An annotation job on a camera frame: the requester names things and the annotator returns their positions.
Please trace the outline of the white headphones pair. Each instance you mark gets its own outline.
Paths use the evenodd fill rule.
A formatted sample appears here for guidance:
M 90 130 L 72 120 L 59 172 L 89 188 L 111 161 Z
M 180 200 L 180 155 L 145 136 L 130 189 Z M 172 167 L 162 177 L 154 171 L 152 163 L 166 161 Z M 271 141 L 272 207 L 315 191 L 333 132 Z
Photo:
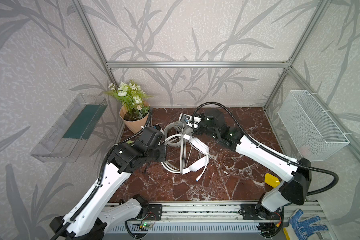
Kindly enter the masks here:
M 185 129 L 186 125 L 180 121 L 170 123 L 163 132 L 166 137 L 164 143 L 169 147 L 179 148 L 183 142 L 182 135 Z
M 207 166 L 210 162 L 210 149 L 206 144 L 204 144 L 201 140 L 199 140 L 196 137 L 183 134 L 182 139 L 183 142 L 182 145 L 180 146 L 180 168 L 176 169 L 167 161 L 164 161 L 161 164 L 164 167 L 164 169 L 167 170 L 168 172 L 173 174 L 181 174 L 181 175 L 188 174 L 190 172 L 197 172 L 200 169 L 202 169 L 203 171 L 196 178 L 196 181 L 198 182 L 204 175 Z M 199 156 L 202 157 L 188 166 L 192 150 L 198 151 Z

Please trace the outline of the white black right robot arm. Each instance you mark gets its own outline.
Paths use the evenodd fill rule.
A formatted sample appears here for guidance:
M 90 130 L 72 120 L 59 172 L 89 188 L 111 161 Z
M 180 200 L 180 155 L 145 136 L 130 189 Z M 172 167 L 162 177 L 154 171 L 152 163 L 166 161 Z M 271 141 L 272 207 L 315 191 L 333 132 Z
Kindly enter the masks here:
M 253 138 L 239 123 L 233 113 L 217 102 L 206 102 L 198 106 L 188 125 L 194 134 L 206 134 L 233 152 L 244 155 L 268 168 L 281 183 L 264 193 L 256 205 L 258 216 L 265 217 L 287 204 L 303 205 L 306 197 L 326 192 L 337 185 L 339 176 L 329 170 L 314 168 L 308 159 L 297 160 L 267 147 Z M 326 186 L 310 191 L 312 173 L 333 177 Z

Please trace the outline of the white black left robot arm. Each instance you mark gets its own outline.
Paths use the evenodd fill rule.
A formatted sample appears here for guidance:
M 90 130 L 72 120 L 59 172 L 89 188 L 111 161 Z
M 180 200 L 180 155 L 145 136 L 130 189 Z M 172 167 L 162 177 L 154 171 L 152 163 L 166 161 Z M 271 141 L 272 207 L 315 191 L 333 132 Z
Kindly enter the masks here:
M 147 201 L 140 196 L 116 207 L 109 214 L 103 209 L 116 190 L 146 163 L 160 162 L 166 158 L 166 146 L 161 144 L 165 135 L 159 126 L 145 124 L 134 135 L 136 140 L 126 140 L 113 145 L 106 153 L 99 175 L 78 204 L 65 216 L 55 217 L 50 227 L 53 240 L 101 240 L 108 229 L 137 217 Z

